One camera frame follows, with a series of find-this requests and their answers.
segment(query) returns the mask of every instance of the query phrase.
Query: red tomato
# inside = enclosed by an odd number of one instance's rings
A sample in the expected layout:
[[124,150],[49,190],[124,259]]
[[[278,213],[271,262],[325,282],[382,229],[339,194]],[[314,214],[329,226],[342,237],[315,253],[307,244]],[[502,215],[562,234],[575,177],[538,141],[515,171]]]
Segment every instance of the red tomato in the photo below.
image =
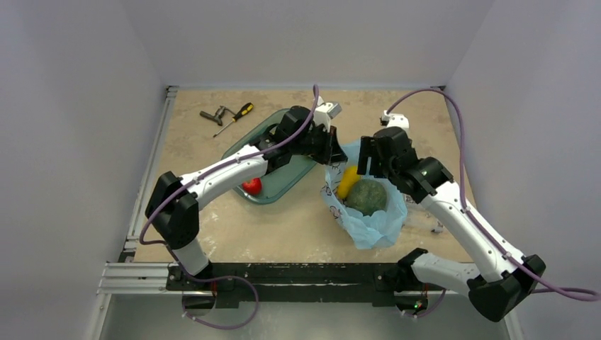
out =
[[261,184],[260,178],[253,178],[250,181],[242,184],[242,190],[253,196],[259,195],[259,193],[261,193],[261,189],[263,189],[263,185]]

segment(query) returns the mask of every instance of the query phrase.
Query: yellow fruit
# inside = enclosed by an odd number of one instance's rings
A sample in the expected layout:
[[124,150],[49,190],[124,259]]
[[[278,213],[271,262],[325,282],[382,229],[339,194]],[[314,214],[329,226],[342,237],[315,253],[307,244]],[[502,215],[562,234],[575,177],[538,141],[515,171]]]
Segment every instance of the yellow fruit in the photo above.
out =
[[361,179],[361,176],[357,174],[357,166],[349,166],[344,170],[342,174],[342,180],[338,185],[338,197],[342,200],[346,199],[351,191],[351,188]]

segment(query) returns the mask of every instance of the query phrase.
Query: beige table surface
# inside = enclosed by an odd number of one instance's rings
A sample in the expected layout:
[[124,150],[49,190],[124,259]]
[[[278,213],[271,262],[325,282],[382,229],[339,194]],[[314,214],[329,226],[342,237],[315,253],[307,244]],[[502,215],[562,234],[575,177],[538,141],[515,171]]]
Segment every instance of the beige table surface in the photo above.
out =
[[[325,101],[337,101],[342,112],[334,119],[341,144],[379,129],[379,115],[407,91],[321,91]],[[157,174],[187,174],[209,166],[263,119],[281,108],[310,107],[305,91],[180,91]],[[246,102],[254,110],[221,135],[218,126],[199,117],[219,105],[233,111]],[[459,177],[459,148],[443,98],[420,93],[398,106],[410,121],[410,137],[420,157],[434,156]],[[200,212],[198,235],[204,251],[216,262],[396,262],[416,247],[455,261],[470,261],[448,230],[434,234],[436,220],[423,210],[410,209],[396,244],[386,249],[358,250],[338,226],[320,197],[324,167],[315,166],[286,195],[270,205],[255,205],[233,191]],[[472,200],[471,189],[468,197]],[[160,236],[151,228],[147,239]],[[135,261],[171,261],[163,246],[139,246]]]

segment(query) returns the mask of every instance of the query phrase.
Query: yellow screwdriver handle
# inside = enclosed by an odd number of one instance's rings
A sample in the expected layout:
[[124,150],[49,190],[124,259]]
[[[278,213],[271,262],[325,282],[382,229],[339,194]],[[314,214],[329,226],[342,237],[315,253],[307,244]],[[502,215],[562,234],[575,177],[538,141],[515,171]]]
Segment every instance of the yellow screwdriver handle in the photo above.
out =
[[240,111],[238,111],[238,113],[236,113],[234,115],[234,118],[232,118],[233,121],[237,121],[240,118],[244,117],[245,115],[247,115],[250,111],[252,111],[252,108],[254,107],[254,105],[252,105],[252,103],[246,103],[241,109]]

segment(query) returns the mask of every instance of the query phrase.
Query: metal tool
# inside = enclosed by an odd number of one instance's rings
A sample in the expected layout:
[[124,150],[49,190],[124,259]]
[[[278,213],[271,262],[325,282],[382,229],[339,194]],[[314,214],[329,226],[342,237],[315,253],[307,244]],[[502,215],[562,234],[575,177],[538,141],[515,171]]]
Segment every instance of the metal tool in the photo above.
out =
[[213,122],[217,123],[217,125],[222,126],[223,121],[221,120],[221,118],[223,118],[223,115],[225,115],[226,110],[232,112],[225,106],[219,106],[219,108],[217,109],[217,111],[215,112],[214,115],[211,115],[210,113],[207,113],[205,111],[201,111],[201,117],[212,120]]
[[217,131],[217,133],[215,133],[213,135],[213,138],[217,137],[223,130],[227,129],[228,126],[230,126],[232,123],[236,123],[240,118],[247,115],[250,111],[252,111],[253,107],[254,107],[254,105],[252,105],[252,103],[244,104],[244,106],[241,107],[241,109],[238,111],[238,113],[236,113],[234,115],[234,117],[232,118],[232,121],[229,122],[226,126],[222,127],[221,130]]

